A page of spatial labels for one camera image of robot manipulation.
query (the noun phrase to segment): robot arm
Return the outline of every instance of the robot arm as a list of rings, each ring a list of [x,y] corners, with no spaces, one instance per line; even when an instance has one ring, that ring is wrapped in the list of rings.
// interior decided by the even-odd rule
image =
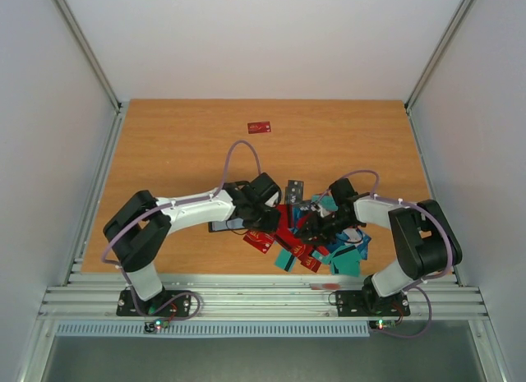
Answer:
[[[115,243],[113,250],[142,301],[151,301],[163,290],[154,258],[164,239],[200,223],[243,219],[245,228],[273,232],[279,224],[281,190],[266,173],[252,182],[232,182],[224,188],[184,197],[154,198],[137,192],[106,224],[104,235],[112,241],[133,219],[148,209],[165,206],[144,225],[137,224]]]
[[[368,311],[374,313],[411,283],[445,269],[448,255],[444,238],[423,214],[400,203],[370,197],[368,193],[359,195],[344,178],[334,182],[330,191],[338,210],[332,214],[313,214],[295,234],[304,242],[323,245],[333,242],[345,228],[368,223],[388,228],[393,235],[397,260],[364,281],[362,293]],[[462,260],[462,251],[441,207],[434,200],[422,201],[417,206],[444,228],[452,250],[452,265],[457,265]],[[427,237],[422,237],[422,233],[427,233]]]

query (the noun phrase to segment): white cable tray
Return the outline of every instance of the white cable tray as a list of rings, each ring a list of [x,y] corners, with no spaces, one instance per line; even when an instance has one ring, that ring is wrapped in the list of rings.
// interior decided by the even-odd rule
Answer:
[[[61,337],[165,337],[165,338],[254,338],[254,337],[368,337],[365,321],[298,322],[172,322],[156,333],[144,331],[144,321],[61,321]]]

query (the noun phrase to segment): card pile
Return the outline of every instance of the card pile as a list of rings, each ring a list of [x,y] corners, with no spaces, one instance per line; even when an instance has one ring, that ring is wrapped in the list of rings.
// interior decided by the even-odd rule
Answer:
[[[317,200],[318,197],[312,197],[312,201]],[[313,272],[317,272],[324,264],[330,265],[332,274],[359,276],[360,261],[367,260],[371,238],[363,230],[348,228],[339,233],[332,244],[326,246],[303,244],[294,236],[298,228],[307,220],[307,216],[312,213],[311,200],[303,200],[303,181],[288,181],[284,201],[284,205],[277,206],[281,212],[281,219],[276,233],[271,235],[249,230],[243,240],[264,254],[274,242],[279,243],[282,250],[275,265],[287,272],[290,272],[299,260],[303,267]],[[338,209],[330,196],[323,197],[320,204],[329,211]]]

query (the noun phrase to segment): card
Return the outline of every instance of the card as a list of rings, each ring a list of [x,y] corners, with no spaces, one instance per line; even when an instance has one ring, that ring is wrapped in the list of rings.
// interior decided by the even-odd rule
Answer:
[[[346,228],[339,234],[339,237],[342,239],[347,238],[345,240],[346,242],[355,242],[353,245],[358,249],[358,253],[362,257],[362,260],[367,260],[371,238],[363,230],[359,228]]]
[[[309,212],[311,212],[311,209],[309,208],[310,204],[311,203],[309,201],[303,201],[302,203],[295,205],[292,208],[291,229],[293,230],[293,232],[296,232],[296,230],[298,230],[298,227],[299,227],[298,223],[300,222],[300,220],[302,220],[302,218],[304,218],[305,216],[308,215]]]
[[[270,122],[251,122],[247,124],[248,134],[270,133]]]
[[[208,222],[209,232],[223,232],[225,230],[241,230],[243,228],[244,228],[243,219],[241,218],[224,220],[222,222]]]
[[[278,258],[274,262],[274,264],[281,269],[284,269],[288,273],[293,269],[294,264],[296,263],[296,258],[292,253],[287,251],[286,249],[282,249],[281,252],[278,255]]]
[[[347,240],[347,235],[344,235],[342,233],[336,234],[336,240],[334,242],[331,242],[330,244],[325,244],[325,248],[329,251],[329,253],[333,253],[342,246],[351,245],[346,243]]]
[[[281,213],[279,216],[279,224],[276,233],[278,233],[283,238],[294,237],[294,235],[289,230],[293,227],[292,206],[288,204],[279,204],[276,206],[276,209]]]
[[[302,266],[307,267],[314,273],[317,273],[318,269],[320,269],[321,262],[314,257],[309,256],[307,253],[303,253],[298,259],[302,262]]]
[[[343,244],[342,246],[337,248],[336,251],[333,251],[332,253],[329,253],[328,255],[323,256],[321,260],[320,259],[318,260],[320,260],[320,262],[323,263],[324,265],[330,265],[332,263],[333,257],[337,254],[337,252],[343,249],[348,249],[351,251],[352,249],[356,249],[356,247],[354,245]]]
[[[320,252],[318,252],[318,250],[315,249],[314,251],[312,251],[311,256],[323,263],[324,256]]]
[[[319,198],[320,195],[314,195],[312,197],[312,201],[318,201]],[[335,199],[333,199],[332,196],[324,196],[320,201],[320,205],[331,212],[338,210],[338,206],[336,205]]]
[[[345,274],[353,277],[360,275],[360,256],[354,246],[339,248],[330,261],[330,270],[333,274]]]
[[[327,250],[327,248],[325,248],[324,246],[317,246],[316,247],[316,250],[321,253],[323,256],[327,256],[327,255],[330,255],[330,252],[329,250]]]
[[[285,204],[296,205],[303,201],[303,181],[288,180],[285,187]]]
[[[275,241],[278,242],[286,251],[292,253],[295,257],[311,252],[312,246],[303,244],[297,238],[291,235],[284,235],[284,232],[277,232],[275,234]]]
[[[266,253],[274,243],[274,237],[266,232],[249,230],[247,234],[245,234],[245,237],[243,237],[243,241],[248,242],[258,251]]]

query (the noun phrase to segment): blue card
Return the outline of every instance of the blue card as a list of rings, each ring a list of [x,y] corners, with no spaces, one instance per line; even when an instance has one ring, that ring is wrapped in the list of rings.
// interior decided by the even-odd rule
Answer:
[[[316,195],[312,197],[312,201],[317,201],[320,198],[320,196]],[[323,208],[327,209],[328,211],[337,211],[338,206],[335,203],[335,199],[332,198],[332,196],[324,196],[323,199],[321,199],[320,204]]]
[[[360,260],[362,257],[354,246],[338,249],[330,261],[330,272],[332,274],[360,276]]]
[[[306,214],[309,213],[308,205],[300,205],[293,207],[293,229],[292,232],[296,232],[296,226],[298,225],[299,219],[303,218]]]
[[[323,265],[329,265],[330,260],[332,259],[332,254],[328,254],[327,256],[323,256],[320,252],[314,250],[311,253],[311,256],[314,257],[316,260],[319,260]]]
[[[326,244],[325,248],[330,252],[335,252],[338,248],[341,246],[349,246],[349,244],[346,242],[348,240],[348,236],[341,232],[340,234],[336,235],[336,241],[332,242],[330,244]]]
[[[278,255],[278,258],[274,262],[274,264],[281,269],[284,269],[288,273],[293,269],[294,264],[296,263],[296,258],[293,256],[292,253],[287,251],[286,249],[282,249],[281,252]]]
[[[371,238],[361,229],[345,229],[337,236],[337,242],[335,244],[331,244],[329,246],[326,246],[329,250],[329,252],[335,251],[336,245],[350,245],[349,242],[356,242],[357,240],[361,240],[360,242],[353,244],[357,249],[362,257],[362,260],[367,260],[368,251],[369,251],[369,242],[371,242]]]

